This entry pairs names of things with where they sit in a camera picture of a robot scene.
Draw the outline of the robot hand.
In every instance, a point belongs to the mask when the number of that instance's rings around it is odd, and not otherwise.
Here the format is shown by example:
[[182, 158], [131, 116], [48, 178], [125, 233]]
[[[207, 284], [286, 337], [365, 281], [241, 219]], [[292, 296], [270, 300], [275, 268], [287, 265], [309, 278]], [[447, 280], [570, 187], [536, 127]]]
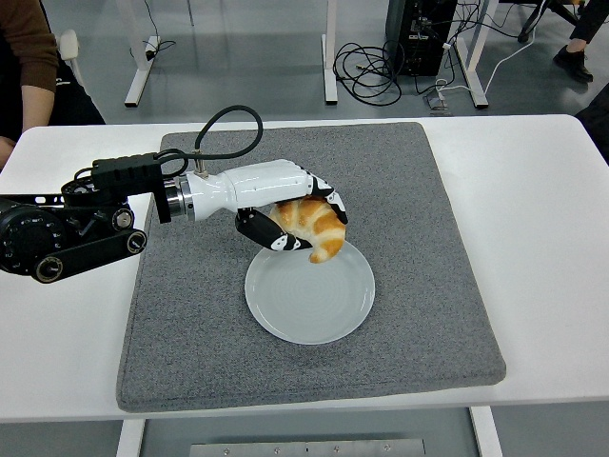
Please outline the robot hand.
[[311, 240], [281, 228], [260, 213], [260, 207], [320, 197], [341, 223], [347, 222], [338, 192], [324, 179], [285, 159], [229, 169], [218, 175], [190, 171], [176, 185], [182, 192], [183, 212], [190, 220], [204, 220], [220, 209], [230, 210], [237, 214], [239, 232], [275, 251], [309, 248]]

